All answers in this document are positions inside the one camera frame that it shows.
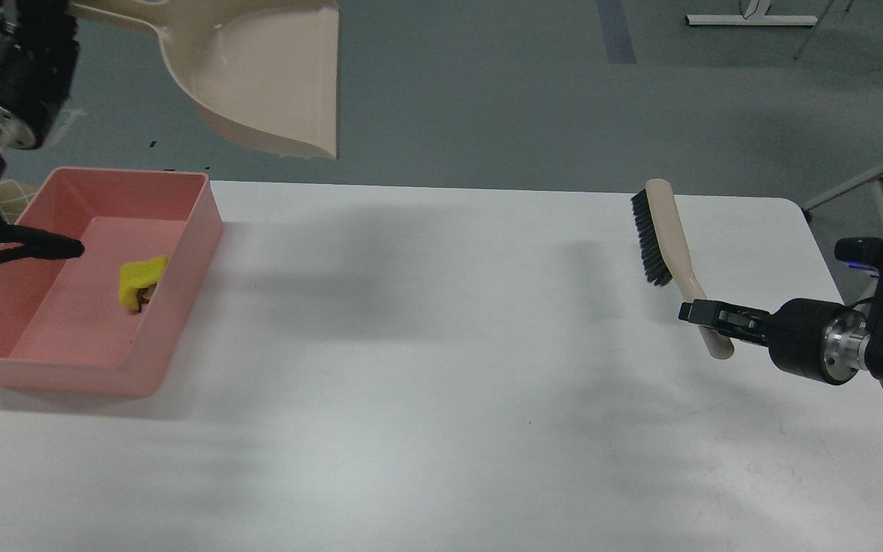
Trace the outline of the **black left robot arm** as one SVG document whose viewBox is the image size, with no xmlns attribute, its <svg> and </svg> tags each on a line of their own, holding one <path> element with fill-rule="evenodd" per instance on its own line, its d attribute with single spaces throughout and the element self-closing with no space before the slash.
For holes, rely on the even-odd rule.
<svg viewBox="0 0 883 552">
<path fill-rule="evenodd" d="M 0 179 L 8 151 L 45 145 L 69 97 L 76 33 L 64 1 L 0 1 Z M 29 200 L 21 186 L 0 186 L 0 265 L 83 255 L 76 238 L 15 224 Z"/>
</svg>

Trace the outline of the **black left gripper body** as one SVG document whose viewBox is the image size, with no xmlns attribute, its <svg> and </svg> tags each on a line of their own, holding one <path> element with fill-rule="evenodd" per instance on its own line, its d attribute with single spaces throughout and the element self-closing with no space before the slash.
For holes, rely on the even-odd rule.
<svg viewBox="0 0 883 552">
<path fill-rule="evenodd" d="M 0 151 L 47 140 L 70 96 L 76 34 L 71 15 L 0 15 Z"/>
</svg>

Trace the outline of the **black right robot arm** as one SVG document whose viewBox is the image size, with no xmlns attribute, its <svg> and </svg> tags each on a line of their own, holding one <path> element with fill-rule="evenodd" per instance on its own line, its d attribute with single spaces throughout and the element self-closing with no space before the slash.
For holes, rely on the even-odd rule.
<svg viewBox="0 0 883 552">
<path fill-rule="evenodd" d="M 868 272 L 873 292 L 849 305 L 793 298 L 775 312 L 697 298 L 683 303 L 678 317 L 716 337 L 762 346 L 783 373 L 831 386 L 858 373 L 883 382 L 883 240 L 842 238 L 834 255 Z"/>
</svg>

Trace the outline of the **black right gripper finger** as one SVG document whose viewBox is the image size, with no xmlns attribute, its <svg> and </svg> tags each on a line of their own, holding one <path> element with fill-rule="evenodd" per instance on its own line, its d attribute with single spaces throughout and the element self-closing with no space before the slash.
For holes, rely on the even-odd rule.
<svg viewBox="0 0 883 552">
<path fill-rule="evenodd" d="M 771 313 L 724 303 L 724 301 L 692 301 L 681 304 L 678 318 L 698 327 L 707 328 L 722 337 L 767 346 L 764 322 Z"/>
</svg>

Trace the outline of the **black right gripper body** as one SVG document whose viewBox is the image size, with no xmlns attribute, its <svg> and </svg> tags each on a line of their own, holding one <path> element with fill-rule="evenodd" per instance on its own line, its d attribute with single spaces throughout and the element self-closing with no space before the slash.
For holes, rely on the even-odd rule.
<svg viewBox="0 0 883 552">
<path fill-rule="evenodd" d="M 765 319 L 770 359 L 783 373 L 841 386 L 869 371 L 865 315 L 848 305 L 794 298 Z"/>
</svg>

